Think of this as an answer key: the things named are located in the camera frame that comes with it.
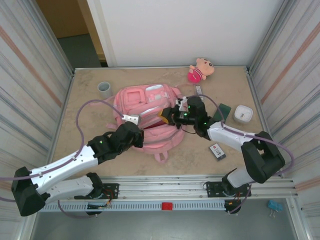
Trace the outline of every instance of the stuffed toy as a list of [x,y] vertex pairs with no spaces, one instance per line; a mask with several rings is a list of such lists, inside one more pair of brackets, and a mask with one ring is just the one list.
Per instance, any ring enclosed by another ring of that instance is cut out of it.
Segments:
[[197,84],[201,80],[206,80],[207,76],[213,74],[215,68],[213,64],[205,58],[197,58],[196,66],[190,65],[188,80]]

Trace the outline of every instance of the beige tabletop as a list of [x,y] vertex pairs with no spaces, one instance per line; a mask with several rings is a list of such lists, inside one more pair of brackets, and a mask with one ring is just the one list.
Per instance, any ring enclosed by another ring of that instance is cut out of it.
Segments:
[[[114,93],[132,85],[167,83],[171,86],[187,82],[188,68],[97,68],[80,69],[75,73],[70,98],[66,107],[61,131],[56,145],[53,160],[58,160],[73,153],[80,147],[81,138],[75,125],[79,107],[88,100],[99,99],[97,85],[100,82],[110,83]],[[223,103],[231,107],[226,124],[246,132],[258,133],[262,130],[257,110],[251,95],[243,67],[216,67],[213,75],[201,82],[202,92],[213,98],[217,104]],[[183,86],[181,92],[186,95],[195,93],[192,86]],[[212,116],[215,106],[205,100],[208,114]],[[234,121],[233,114],[238,105],[253,109],[252,120],[248,124]],[[95,136],[107,131],[107,123],[115,123],[112,110],[106,105],[86,106],[80,114],[79,125],[87,143]],[[208,141],[198,135],[185,134],[183,141],[171,149],[167,163],[158,163],[153,155],[140,153],[134,149],[117,156],[96,167],[77,174],[94,172],[105,176],[141,176],[141,175],[188,175],[188,174],[225,174],[234,168],[244,166],[242,154],[229,146],[220,143],[226,158],[217,161],[209,150],[215,141]]]

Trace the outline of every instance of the small box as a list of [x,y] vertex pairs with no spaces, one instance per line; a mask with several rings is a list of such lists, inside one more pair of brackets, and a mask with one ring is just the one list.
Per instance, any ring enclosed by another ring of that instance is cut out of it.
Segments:
[[218,145],[218,143],[212,145],[209,148],[218,161],[220,161],[226,157],[226,154],[224,153],[224,151],[222,151],[222,149]]

